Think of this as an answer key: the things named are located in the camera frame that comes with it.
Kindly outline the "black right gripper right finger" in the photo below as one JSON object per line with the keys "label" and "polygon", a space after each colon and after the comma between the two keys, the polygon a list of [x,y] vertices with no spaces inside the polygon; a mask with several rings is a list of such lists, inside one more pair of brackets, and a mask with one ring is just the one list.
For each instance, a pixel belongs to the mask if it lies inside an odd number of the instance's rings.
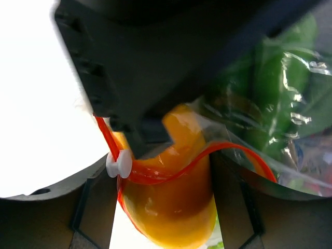
{"label": "black right gripper right finger", "polygon": [[210,154],[225,248],[331,248],[331,198],[273,183]]}

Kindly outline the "green fake leafy vegetable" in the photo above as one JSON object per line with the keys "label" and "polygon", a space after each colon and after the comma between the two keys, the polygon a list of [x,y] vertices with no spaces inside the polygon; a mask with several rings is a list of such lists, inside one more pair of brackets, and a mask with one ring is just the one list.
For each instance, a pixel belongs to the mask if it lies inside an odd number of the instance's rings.
{"label": "green fake leafy vegetable", "polygon": [[316,51],[319,30],[307,14],[223,70],[201,110],[246,144],[283,160],[288,144],[331,126],[331,73]]}

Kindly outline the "yellow fake bell pepper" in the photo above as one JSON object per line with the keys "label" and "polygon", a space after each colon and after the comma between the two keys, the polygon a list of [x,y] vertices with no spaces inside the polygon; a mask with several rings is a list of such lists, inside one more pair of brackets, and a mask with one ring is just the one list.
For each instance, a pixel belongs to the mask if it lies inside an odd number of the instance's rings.
{"label": "yellow fake bell pepper", "polygon": [[205,156],[182,176],[205,146],[194,112],[180,105],[163,123],[174,144],[155,158],[139,160],[130,176],[119,181],[119,202],[135,228],[164,248],[199,248],[216,222],[210,161]]}

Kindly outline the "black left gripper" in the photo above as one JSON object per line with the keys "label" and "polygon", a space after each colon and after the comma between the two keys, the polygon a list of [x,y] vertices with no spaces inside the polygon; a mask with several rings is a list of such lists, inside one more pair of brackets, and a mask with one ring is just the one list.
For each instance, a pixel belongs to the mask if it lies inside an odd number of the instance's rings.
{"label": "black left gripper", "polygon": [[60,1],[54,19],[93,112],[136,158],[172,144],[162,118],[318,1]]}

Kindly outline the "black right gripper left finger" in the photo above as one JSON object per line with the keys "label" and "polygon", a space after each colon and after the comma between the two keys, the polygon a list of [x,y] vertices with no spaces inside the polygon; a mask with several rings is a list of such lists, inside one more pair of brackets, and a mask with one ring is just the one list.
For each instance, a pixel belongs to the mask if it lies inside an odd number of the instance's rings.
{"label": "black right gripper left finger", "polygon": [[109,248],[117,183],[105,162],[30,195],[1,198],[1,248]]}

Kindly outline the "clear zip top bag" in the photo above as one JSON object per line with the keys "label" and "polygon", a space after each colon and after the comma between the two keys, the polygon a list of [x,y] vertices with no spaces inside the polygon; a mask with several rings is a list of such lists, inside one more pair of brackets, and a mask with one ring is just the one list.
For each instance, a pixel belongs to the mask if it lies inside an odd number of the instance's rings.
{"label": "clear zip top bag", "polygon": [[331,56],[305,15],[222,70],[137,160],[98,117],[106,170],[135,229],[163,248],[331,248]]}

